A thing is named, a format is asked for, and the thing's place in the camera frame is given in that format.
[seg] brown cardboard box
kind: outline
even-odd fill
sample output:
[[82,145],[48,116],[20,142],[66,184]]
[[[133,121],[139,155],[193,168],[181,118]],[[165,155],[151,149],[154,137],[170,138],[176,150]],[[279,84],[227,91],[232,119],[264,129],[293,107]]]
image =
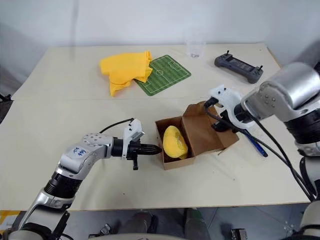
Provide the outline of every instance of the brown cardboard box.
[[[231,130],[225,132],[215,131],[211,125],[217,120],[209,117],[204,108],[204,101],[191,104],[182,116],[166,118],[155,122],[159,145],[163,149],[164,134],[170,125],[177,127],[188,145],[186,159],[171,158],[163,150],[161,160],[164,170],[192,165],[195,157],[206,152],[222,151],[239,140]],[[212,107],[211,113],[218,115]]]

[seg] game controller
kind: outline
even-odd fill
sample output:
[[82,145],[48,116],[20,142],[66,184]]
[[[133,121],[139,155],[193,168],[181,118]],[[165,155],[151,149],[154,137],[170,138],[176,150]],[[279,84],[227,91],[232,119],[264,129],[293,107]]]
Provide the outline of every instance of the game controller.
[[232,54],[229,54],[229,50],[225,54],[218,56],[214,60],[214,65],[217,67],[225,67],[246,77],[250,84],[255,84],[264,73],[262,65],[260,67],[251,66],[250,64],[233,57]]

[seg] blue marker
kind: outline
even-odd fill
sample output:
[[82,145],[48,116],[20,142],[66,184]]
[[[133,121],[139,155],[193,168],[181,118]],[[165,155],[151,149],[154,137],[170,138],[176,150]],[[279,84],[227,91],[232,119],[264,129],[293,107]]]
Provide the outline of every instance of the blue marker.
[[[244,131],[245,131],[247,134],[251,135],[251,134],[248,132],[247,129],[244,129]],[[246,137],[250,140],[250,142],[252,143],[252,145],[259,151],[259,153],[260,153],[262,156],[264,156],[265,158],[268,157],[268,153],[266,153],[266,151],[262,148],[262,146],[261,146],[258,142],[256,142],[255,140],[253,140],[251,137],[249,137],[249,136],[247,136],[247,135],[246,135]]]

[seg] yellow cloth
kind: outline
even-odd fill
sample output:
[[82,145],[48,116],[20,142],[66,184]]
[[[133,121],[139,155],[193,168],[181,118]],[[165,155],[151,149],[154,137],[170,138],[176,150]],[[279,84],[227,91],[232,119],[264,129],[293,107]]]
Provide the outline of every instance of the yellow cloth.
[[130,86],[133,79],[145,83],[152,72],[149,63],[151,52],[122,53],[110,56],[100,61],[101,73],[109,76],[110,95]]

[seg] yellow sponge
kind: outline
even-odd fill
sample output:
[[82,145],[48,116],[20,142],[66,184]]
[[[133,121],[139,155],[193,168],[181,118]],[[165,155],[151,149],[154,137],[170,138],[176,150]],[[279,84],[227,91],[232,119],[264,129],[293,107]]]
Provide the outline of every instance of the yellow sponge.
[[168,126],[163,136],[163,149],[173,158],[185,159],[188,155],[188,146],[181,132],[175,126]]

